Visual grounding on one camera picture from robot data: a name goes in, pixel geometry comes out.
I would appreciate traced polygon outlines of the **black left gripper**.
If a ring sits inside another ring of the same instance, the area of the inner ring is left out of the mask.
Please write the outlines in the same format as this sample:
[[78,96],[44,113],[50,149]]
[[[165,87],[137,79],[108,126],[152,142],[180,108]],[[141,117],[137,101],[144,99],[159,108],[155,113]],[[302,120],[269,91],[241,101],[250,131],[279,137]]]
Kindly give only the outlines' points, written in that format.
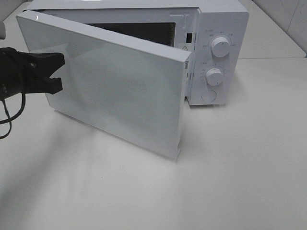
[[51,77],[64,64],[62,53],[25,53],[3,47],[0,49],[0,95],[56,94],[63,90],[61,78],[35,75]]

